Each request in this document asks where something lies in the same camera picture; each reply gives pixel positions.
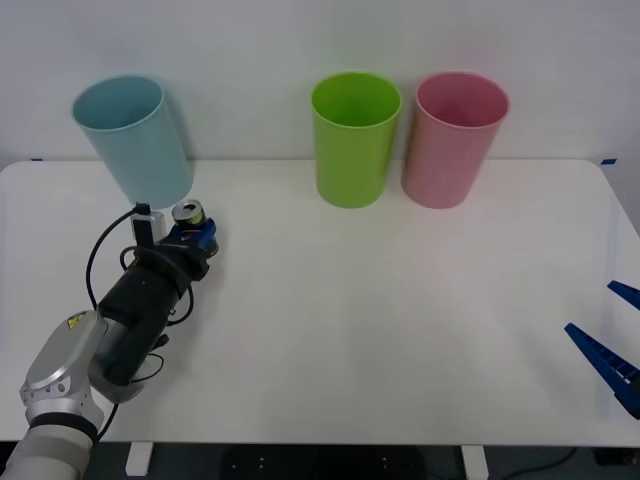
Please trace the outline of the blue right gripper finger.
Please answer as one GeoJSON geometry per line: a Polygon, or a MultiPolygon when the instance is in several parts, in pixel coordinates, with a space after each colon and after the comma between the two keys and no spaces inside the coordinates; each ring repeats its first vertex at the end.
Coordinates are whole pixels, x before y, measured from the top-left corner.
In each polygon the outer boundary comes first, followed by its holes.
{"type": "Polygon", "coordinates": [[[573,323],[568,323],[564,330],[606,382],[622,407],[638,420],[639,369],[573,323]]]}
{"type": "Polygon", "coordinates": [[[611,281],[607,288],[624,299],[636,310],[640,309],[640,290],[618,281],[611,281]]]}

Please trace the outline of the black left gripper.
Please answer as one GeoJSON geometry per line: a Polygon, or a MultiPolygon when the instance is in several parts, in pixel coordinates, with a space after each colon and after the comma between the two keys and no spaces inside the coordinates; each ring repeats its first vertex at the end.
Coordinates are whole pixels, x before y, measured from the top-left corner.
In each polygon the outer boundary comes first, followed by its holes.
{"type": "Polygon", "coordinates": [[[174,225],[169,241],[136,245],[130,278],[165,289],[187,289],[208,273],[211,250],[217,249],[216,231],[214,220],[208,218],[196,234],[196,242],[182,242],[182,228],[174,225]]]}

